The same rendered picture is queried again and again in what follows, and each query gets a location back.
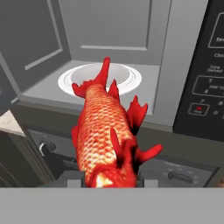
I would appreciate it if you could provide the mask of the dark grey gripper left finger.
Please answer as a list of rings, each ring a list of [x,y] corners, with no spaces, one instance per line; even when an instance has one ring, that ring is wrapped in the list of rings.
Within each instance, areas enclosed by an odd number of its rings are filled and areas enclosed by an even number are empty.
[[[42,185],[42,187],[55,188],[82,188],[85,186],[84,171],[64,171],[58,179]]]

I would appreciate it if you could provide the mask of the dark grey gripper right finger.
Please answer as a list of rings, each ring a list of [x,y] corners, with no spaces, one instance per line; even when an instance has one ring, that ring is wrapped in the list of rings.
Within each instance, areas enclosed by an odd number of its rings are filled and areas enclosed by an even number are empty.
[[[142,188],[158,188],[158,178],[151,171],[140,171],[136,186]]]

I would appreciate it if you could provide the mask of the red orange fish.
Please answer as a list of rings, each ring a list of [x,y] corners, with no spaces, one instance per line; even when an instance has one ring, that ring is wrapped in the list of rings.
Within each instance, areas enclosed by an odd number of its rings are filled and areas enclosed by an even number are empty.
[[[138,148],[137,133],[148,111],[134,97],[129,108],[120,102],[118,86],[106,86],[110,58],[92,80],[74,83],[73,92],[84,100],[78,122],[72,128],[77,165],[85,185],[93,188],[132,188],[137,185],[140,166],[157,156],[163,146]]]

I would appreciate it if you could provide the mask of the white round microwave turntable plate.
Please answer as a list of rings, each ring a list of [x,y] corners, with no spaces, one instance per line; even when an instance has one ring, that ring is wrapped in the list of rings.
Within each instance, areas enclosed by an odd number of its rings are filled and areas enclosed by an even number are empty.
[[[66,94],[74,95],[73,83],[80,86],[84,81],[93,80],[101,69],[102,63],[92,63],[71,68],[59,77],[58,86]],[[141,84],[142,75],[131,66],[111,63],[108,70],[106,90],[109,90],[113,81],[116,81],[119,95],[124,95]]]

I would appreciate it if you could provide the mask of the dark grey microwave door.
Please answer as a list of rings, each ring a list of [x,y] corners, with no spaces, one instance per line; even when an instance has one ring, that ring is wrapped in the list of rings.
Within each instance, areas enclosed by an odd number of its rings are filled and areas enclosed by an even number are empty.
[[[18,96],[0,65],[0,116],[8,111],[17,100]]]

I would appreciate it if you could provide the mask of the grey microwave oven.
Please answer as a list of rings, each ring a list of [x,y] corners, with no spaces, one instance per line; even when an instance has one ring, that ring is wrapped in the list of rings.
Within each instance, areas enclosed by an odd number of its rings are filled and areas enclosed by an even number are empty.
[[[139,87],[122,95],[148,104],[141,142],[161,141],[167,157],[224,165],[224,143],[173,133],[208,0],[0,0],[0,54],[12,85],[6,100],[20,122],[70,134],[83,100],[59,77],[101,62],[135,68]]]

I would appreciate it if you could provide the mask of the round dark stove knob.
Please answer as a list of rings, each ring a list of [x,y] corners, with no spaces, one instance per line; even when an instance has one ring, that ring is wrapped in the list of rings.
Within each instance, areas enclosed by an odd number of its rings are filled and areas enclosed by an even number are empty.
[[[56,145],[53,142],[40,141],[38,151],[44,158],[46,156],[45,151],[52,152],[56,149]]]
[[[193,182],[193,179],[191,177],[178,171],[170,171],[168,173],[168,179],[183,181],[183,182],[186,182],[187,184],[191,184]]]

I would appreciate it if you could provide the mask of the dark grey stove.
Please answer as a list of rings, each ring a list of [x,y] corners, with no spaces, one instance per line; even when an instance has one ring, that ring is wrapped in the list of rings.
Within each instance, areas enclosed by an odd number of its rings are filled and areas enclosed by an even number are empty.
[[[45,151],[44,160],[57,179],[65,171],[78,170],[75,149],[68,134],[31,125],[27,125],[26,129],[38,149],[40,141],[53,142],[56,145],[54,151]],[[158,187],[205,187],[217,170],[217,167],[211,165],[166,156],[156,156],[139,168],[139,172],[153,172],[158,179]],[[192,183],[168,179],[169,172],[184,173],[192,178]]]

